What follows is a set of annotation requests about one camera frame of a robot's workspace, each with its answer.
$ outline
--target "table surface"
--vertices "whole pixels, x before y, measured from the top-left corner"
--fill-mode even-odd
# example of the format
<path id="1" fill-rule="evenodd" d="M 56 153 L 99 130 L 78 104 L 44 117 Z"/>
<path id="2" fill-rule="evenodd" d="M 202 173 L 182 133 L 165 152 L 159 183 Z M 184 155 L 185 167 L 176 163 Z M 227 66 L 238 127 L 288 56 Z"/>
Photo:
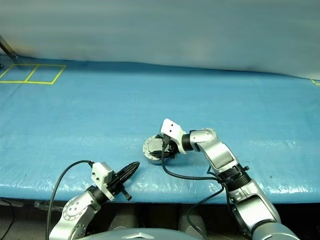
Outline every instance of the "table surface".
<path id="1" fill-rule="evenodd" d="M 170 118 L 186 132 L 215 129 L 272 202 L 320 202 L 320 87 L 308 79 L 142 63 L 22 62 L 66 67 L 54 84 L 12 82 L 25 81 L 34 65 L 13 66 L 0 78 L 0 197 L 48 200 L 61 172 L 87 159 L 115 171 L 139 161 L 125 183 L 132 202 L 198 202 L 219 184 L 174 178 L 143 155 L 144 141 Z M 11 65 L 2 64 L 0 75 Z M 61 69 L 38 66 L 28 82 L 50 83 Z M 205 176 L 208 164 L 202 153 L 188 152 L 168 168 Z M 80 194 L 90 177 L 87 164 L 74 167 L 56 199 Z M 225 194 L 210 201 L 225 202 Z"/>

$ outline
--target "blue tarp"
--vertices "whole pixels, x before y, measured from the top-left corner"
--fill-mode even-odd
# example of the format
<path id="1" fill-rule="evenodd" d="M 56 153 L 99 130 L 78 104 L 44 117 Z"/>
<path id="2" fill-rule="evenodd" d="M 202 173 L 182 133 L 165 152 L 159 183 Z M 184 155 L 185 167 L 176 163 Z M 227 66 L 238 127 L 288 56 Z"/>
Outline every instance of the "blue tarp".
<path id="1" fill-rule="evenodd" d="M 320 202 L 320 87 L 308 79 L 142 63 L 24 62 L 66 68 L 54 84 L 0 82 L 0 197 L 47 200 L 61 172 L 88 159 L 115 171 L 140 161 L 125 184 L 133 202 L 195 203 L 220 186 L 169 176 L 142 152 L 170 118 L 186 132 L 215 129 L 272 202 Z M 14 66 L 0 81 L 23 81 L 32 69 Z M 40 66 L 28 81 L 50 82 L 58 72 Z M 202 153 L 189 152 L 168 168 L 205 176 L 208 164 Z M 69 200 L 91 184 L 89 166 L 76 166 L 56 199 Z M 221 194 L 211 202 L 225 201 Z"/>

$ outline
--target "floor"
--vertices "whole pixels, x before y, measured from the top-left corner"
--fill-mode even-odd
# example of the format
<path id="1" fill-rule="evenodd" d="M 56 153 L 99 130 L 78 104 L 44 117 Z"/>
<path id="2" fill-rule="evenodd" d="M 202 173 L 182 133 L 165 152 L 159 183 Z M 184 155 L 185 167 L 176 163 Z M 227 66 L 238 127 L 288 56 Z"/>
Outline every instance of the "floor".
<path id="1" fill-rule="evenodd" d="M 118 210 L 124 205 L 106 203 L 91 222 L 93 233 L 104 232 Z M 140 204 L 139 227 L 177 229 L 177 204 Z M 301 240 L 315 240 L 320 237 L 320 204 L 276 205 L 282 223 L 288 226 Z M 224 205 L 204 205 L 199 210 L 211 240 L 245 240 L 238 231 Z M 11 209 L 0 205 L 0 236 L 4 234 L 12 220 Z M 23 207 L 14 207 L 14 223 L 4 240 L 43 240 L 47 212 L 35 208 L 31 201 Z M 59 220 L 60 212 L 52 213 L 52 226 Z"/>

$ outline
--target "yellow tape line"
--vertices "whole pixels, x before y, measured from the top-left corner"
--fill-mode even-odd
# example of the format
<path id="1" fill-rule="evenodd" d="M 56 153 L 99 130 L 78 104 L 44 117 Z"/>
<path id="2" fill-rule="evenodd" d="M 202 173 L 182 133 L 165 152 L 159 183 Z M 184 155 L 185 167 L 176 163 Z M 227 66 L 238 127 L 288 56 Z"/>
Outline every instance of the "yellow tape line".
<path id="1" fill-rule="evenodd" d="M 25 82 L 28 82 L 29 78 L 31 78 L 31 76 L 35 73 L 35 71 L 38 69 L 39 65 L 37 65 L 32 72 L 30 72 L 30 74 L 26 77 L 26 79 L 24 80 Z"/>
<path id="2" fill-rule="evenodd" d="M 65 70 L 66 65 L 64 65 L 62 67 L 62 69 L 60 70 L 60 72 L 58 72 L 58 74 L 55 76 L 55 78 L 53 79 L 53 81 L 51 82 L 51 84 L 54 84 L 56 82 L 56 80 L 58 79 L 58 77 L 60 76 L 60 74 Z"/>
<path id="3" fill-rule="evenodd" d="M 319 82 L 316 82 L 315 80 L 313 80 L 313 79 L 310 79 L 315 85 L 317 85 L 317 86 L 320 86 L 320 80 L 317 80 L 317 81 L 319 81 Z"/>
<path id="4" fill-rule="evenodd" d="M 14 64 L 12 64 L 7 70 L 5 70 L 5 71 L 0 75 L 0 78 L 2 78 L 13 66 L 14 66 Z"/>
<path id="5" fill-rule="evenodd" d="M 50 81 L 0 81 L 1 84 L 50 84 Z"/>

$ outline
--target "yellow tape square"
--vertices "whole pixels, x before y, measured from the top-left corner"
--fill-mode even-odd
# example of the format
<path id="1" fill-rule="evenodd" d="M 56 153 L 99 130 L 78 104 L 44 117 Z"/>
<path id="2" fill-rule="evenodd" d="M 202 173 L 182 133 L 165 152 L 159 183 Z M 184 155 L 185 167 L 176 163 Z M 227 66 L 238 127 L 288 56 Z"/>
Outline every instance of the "yellow tape square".
<path id="1" fill-rule="evenodd" d="M 34 68 L 25 79 L 1 80 L 1 78 L 3 76 L 5 76 L 15 66 L 34 67 Z M 47 81 L 47 80 L 42 80 L 42 81 L 41 80 L 36 80 L 36 81 L 33 81 L 32 80 L 32 76 L 37 71 L 37 69 L 39 69 L 41 67 L 46 67 L 46 68 L 59 67 L 59 72 L 50 81 Z M 49 84 L 49 85 L 53 85 L 56 82 L 56 80 L 58 79 L 58 77 L 61 75 L 61 73 L 64 71 L 65 68 L 66 68 L 66 65 L 62 65 L 62 64 L 37 64 L 37 63 L 33 63 L 33 64 L 15 64 L 14 63 L 6 71 L 4 71 L 0 75 L 0 83 L 3 83 L 3 84 Z"/>

